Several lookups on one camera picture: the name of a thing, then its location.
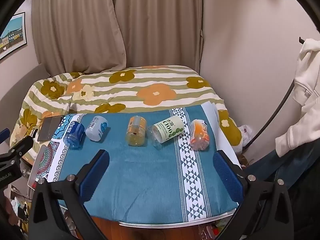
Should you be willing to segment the orange label plastic cup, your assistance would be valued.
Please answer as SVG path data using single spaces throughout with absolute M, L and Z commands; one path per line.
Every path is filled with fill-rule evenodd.
M 190 144 L 193 150 L 204 151 L 210 142 L 208 127 L 204 120 L 195 119 L 191 122 Z

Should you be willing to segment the teal patterned tablecloth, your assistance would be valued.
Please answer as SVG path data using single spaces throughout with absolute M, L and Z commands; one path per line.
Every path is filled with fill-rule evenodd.
M 110 164 L 91 200 L 89 214 L 103 219 L 138 225 L 190 224 L 212 221 L 232 213 L 232 201 L 213 165 L 214 153 L 223 150 L 235 164 L 237 157 L 219 127 L 219 114 L 211 102 L 201 105 L 145 112 L 155 124 L 171 116 L 184 123 L 181 135 L 155 148 L 148 140 L 130 146 L 125 135 L 130 113 L 105 114 L 107 128 L 94 142 L 84 137 L 79 149 L 63 142 L 67 128 L 77 121 L 88 126 L 93 114 L 65 116 L 43 154 L 38 178 L 64 180 L 89 163 L 99 150 L 110 155 Z

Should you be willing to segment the grey laptop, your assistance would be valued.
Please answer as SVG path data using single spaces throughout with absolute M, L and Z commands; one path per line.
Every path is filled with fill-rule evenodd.
M 63 115 L 44 118 L 37 138 L 38 142 L 50 141 L 62 119 Z

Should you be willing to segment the floral striped bed duvet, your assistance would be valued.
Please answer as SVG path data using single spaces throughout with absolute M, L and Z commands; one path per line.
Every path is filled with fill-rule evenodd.
M 186 66 L 162 65 L 63 73 L 36 81 L 27 91 L 10 136 L 10 146 L 39 133 L 45 118 L 69 113 L 138 113 L 215 104 L 220 127 L 236 153 L 243 137 L 224 101 L 209 82 Z

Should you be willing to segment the green white label cup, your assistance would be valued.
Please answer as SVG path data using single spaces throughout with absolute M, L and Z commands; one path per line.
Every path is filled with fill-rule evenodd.
M 184 132 L 184 123 L 179 116 L 173 115 L 148 127 L 147 135 L 155 148 Z

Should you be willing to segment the framed wall picture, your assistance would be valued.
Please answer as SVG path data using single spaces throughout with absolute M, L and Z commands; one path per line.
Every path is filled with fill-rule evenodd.
M 27 44 L 25 12 L 14 15 L 1 34 L 0 59 Z

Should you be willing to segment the white blue label cup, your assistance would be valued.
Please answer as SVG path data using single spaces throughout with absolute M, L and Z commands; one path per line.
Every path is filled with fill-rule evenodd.
M 107 120 L 102 116 L 96 115 L 86 128 L 85 134 L 91 141 L 99 142 L 102 139 L 107 127 Z

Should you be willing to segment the blue label plastic cup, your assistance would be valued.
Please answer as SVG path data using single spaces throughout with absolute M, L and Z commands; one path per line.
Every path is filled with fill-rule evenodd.
M 81 145 L 81 140 L 84 135 L 85 128 L 83 124 L 73 121 L 70 123 L 69 127 L 67 128 L 66 134 L 63 137 L 63 142 L 73 148 L 77 149 Z

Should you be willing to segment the white hoodie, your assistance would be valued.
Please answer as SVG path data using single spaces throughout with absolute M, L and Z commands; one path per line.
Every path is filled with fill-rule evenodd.
M 304 41 L 299 52 L 293 99 L 301 106 L 301 117 L 275 139 L 279 157 L 319 139 L 319 41 L 311 38 Z

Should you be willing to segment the beige curtain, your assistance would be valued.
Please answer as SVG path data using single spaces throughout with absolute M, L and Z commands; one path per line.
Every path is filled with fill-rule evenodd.
M 36 56 L 50 75 L 149 65 L 200 69 L 203 0 L 32 0 Z

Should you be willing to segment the yellow orange label cup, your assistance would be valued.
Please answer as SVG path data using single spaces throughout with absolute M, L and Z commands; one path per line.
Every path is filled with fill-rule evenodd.
M 126 132 L 126 141 L 130 146 L 142 146 L 145 143 L 147 122 L 142 116 L 132 116 Z

